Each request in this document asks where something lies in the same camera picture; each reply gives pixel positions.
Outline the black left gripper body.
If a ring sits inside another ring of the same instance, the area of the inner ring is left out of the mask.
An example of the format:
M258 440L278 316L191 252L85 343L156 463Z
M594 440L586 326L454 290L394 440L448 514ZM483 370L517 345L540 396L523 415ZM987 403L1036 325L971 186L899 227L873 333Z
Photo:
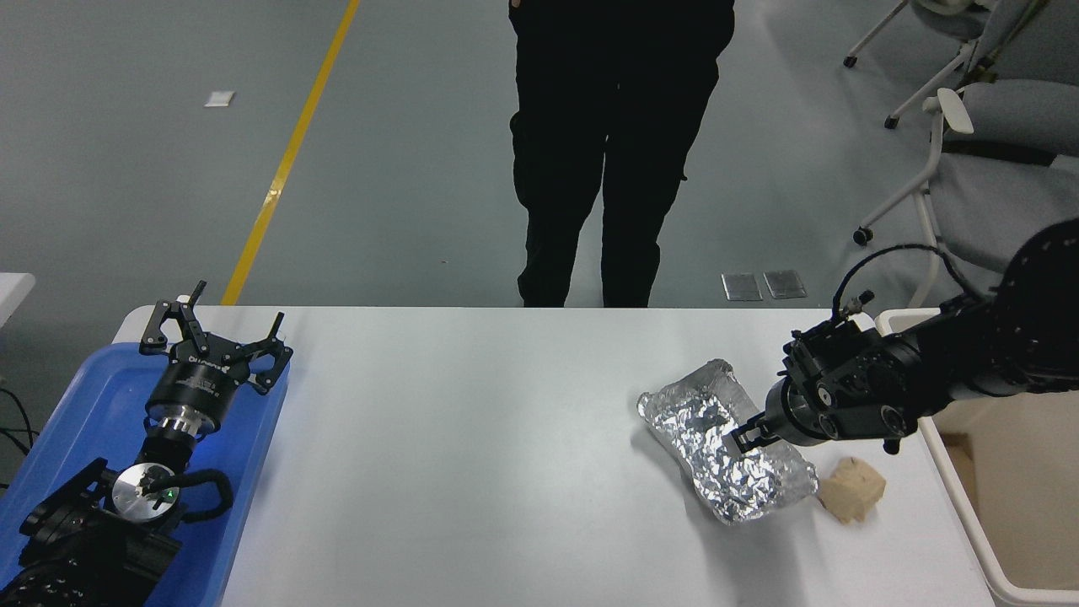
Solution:
M228 410L250 376L251 351L238 342L208 336L205 349L194 341L169 347L169 364L149 396L152 420L197 415L201 429L219 429Z

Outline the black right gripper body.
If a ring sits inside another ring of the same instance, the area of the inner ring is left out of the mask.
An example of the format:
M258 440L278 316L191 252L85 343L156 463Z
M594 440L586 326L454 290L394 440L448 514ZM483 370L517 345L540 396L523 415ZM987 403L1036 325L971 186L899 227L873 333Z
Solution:
M771 385L763 414L762 434L771 442L781 439L795 446L812 447L831 441L819 425L819 412L810 406L790 378Z

